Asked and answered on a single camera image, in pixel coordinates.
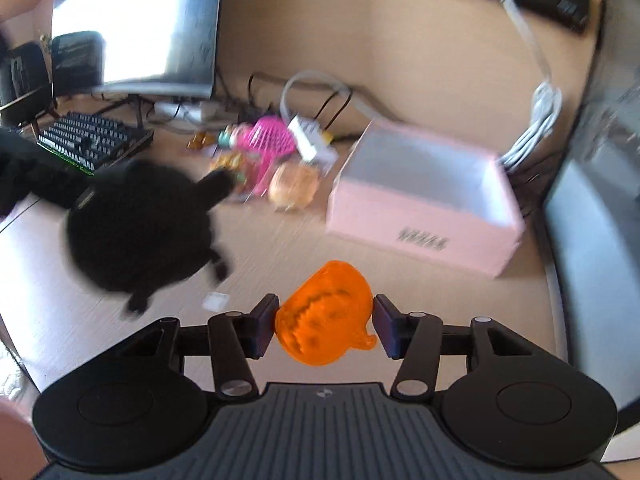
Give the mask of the orange plastic cup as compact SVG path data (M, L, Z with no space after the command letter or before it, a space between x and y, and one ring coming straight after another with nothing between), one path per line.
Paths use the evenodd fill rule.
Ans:
M372 311L367 280L351 264L332 260L282 304L274 327L293 359L325 366L350 349L375 347L376 337L367 331Z

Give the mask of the black plush toy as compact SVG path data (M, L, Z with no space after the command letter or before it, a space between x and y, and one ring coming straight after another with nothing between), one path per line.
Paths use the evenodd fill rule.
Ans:
M66 219L70 260L89 282L128 297L122 315L140 318L160 289L209 267L228 278L209 211L231 195L235 177L216 169L201 180L133 159L97 171Z

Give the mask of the packaged round bread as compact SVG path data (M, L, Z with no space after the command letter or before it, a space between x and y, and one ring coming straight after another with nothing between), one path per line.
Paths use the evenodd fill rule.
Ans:
M320 171L301 162L282 162L273 174L268 200L278 209L304 209L314 199Z

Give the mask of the small white box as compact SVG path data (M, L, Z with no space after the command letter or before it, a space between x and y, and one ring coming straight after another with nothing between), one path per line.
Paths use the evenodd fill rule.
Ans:
M203 309L214 313L224 312L229 301L230 296L223 292L210 292L203 300Z

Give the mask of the pink cardboard box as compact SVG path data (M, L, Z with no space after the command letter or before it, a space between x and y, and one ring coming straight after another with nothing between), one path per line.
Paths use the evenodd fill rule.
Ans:
M496 278L525 223L496 154L375 119L334 180L326 229Z

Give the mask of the black mechanical keyboard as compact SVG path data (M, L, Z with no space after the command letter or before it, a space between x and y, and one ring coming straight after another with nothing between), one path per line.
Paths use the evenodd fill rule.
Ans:
M69 112L38 134L38 144L87 174L134 156L153 141L153 131L101 115Z

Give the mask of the black curved monitor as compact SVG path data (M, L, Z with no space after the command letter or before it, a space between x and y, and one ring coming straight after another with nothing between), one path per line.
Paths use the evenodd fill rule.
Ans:
M56 96L149 94L208 99L221 0L54 0Z

